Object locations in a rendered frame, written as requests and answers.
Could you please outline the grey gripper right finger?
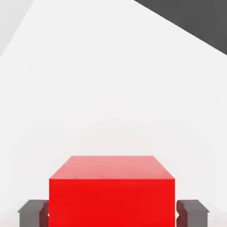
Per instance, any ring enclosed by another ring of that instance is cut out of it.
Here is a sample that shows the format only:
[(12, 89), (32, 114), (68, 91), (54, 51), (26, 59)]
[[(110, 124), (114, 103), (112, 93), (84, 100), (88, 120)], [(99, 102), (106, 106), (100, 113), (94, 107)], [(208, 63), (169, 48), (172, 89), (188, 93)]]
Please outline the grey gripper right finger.
[(208, 227), (209, 210), (199, 200), (178, 200), (176, 227)]

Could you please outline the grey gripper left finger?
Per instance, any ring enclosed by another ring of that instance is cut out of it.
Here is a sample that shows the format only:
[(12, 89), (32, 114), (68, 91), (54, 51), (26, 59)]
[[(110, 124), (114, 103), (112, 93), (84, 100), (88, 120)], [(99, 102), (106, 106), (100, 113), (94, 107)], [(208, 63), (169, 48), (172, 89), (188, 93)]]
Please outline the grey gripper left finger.
[(28, 200), (18, 213), (20, 227), (49, 227), (49, 200)]

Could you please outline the small red cube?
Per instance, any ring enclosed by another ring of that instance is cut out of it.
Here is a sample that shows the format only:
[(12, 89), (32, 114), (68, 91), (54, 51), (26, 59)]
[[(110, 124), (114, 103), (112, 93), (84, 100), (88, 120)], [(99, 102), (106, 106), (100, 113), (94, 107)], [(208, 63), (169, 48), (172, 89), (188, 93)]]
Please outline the small red cube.
[(49, 179), (49, 227), (175, 227), (175, 178), (153, 156), (72, 156)]

